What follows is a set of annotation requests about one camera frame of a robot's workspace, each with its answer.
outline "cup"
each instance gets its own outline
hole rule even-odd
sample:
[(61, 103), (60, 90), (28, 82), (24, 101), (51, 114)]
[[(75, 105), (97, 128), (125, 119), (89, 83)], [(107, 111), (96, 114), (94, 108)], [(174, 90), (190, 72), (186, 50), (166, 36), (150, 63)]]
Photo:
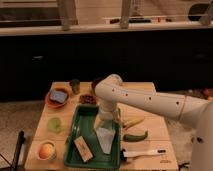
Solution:
[(78, 79), (72, 79), (70, 82), (69, 82), (71, 88), (72, 88), (72, 92), (74, 94), (79, 94), (80, 93), (80, 80)]

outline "plate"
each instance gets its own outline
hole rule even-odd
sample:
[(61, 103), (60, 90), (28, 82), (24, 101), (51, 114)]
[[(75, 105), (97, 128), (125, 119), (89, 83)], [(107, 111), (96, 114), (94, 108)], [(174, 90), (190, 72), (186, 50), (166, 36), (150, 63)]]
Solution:
[[(64, 157), (64, 164), (68, 167), (91, 168), (91, 169), (118, 169), (120, 167), (120, 126), (113, 121), (107, 121), (104, 128), (114, 129), (111, 153), (104, 154), (98, 142), (97, 135), (93, 129), (98, 107), (94, 105), (79, 105), (75, 110), (71, 135), (69, 137)], [(74, 140), (83, 136), (93, 158), (83, 162)]]
[[(62, 92), (64, 92), (64, 93), (67, 94), (67, 98), (66, 98), (66, 100), (64, 101), (64, 103), (59, 103), (59, 102), (57, 102), (57, 101), (53, 101), (53, 100), (50, 99), (50, 95), (51, 95), (51, 92), (52, 92), (53, 90), (62, 91)], [(67, 90), (66, 88), (63, 88), (63, 87), (57, 87), (57, 88), (54, 88), (54, 89), (50, 90), (50, 91), (47, 93), (47, 95), (46, 95), (46, 97), (45, 97), (45, 103), (46, 103), (47, 106), (50, 107), (50, 108), (60, 108), (60, 107), (64, 106), (64, 105), (67, 103), (67, 100), (68, 100), (68, 99), (69, 99), (69, 92), (68, 92), (68, 90)]]

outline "pepper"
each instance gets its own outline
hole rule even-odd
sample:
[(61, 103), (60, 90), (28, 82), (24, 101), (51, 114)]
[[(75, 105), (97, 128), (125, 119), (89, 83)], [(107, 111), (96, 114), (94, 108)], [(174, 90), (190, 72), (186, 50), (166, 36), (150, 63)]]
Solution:
[(143, 135), (131, 135), (124, 134), (123, 140), (126, 142), (138, 142), (146, 139), (148, 137), (148, 131), (145, 131)]

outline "wooden block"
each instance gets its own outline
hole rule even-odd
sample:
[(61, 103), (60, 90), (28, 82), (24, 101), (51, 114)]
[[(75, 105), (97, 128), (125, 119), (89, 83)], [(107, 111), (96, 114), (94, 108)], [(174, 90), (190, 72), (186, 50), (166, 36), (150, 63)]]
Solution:
[(91, 159), (93, 157), (89, 147), (87, 146), (87, 144), (84, 141), (84, 138), (82, 136), (75, 139), (74, 143), (75, 143), (84, 162), (87, 162), (89, 159)]

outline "cable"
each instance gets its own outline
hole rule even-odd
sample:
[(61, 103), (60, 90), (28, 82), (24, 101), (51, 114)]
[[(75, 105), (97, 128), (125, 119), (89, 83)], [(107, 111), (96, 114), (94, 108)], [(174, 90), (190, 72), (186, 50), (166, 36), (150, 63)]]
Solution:
[(181, 169), (183, 169), (183, 168), (185, 168), (185, 169), (188, 169), (189, 168), (189, 162), (185, 162), (185, 163), (182, 163), (182, 164), (180, 164), (178, 167), (179, 167), (179, 169), (178, 169), (178, 171), (181, 171)]

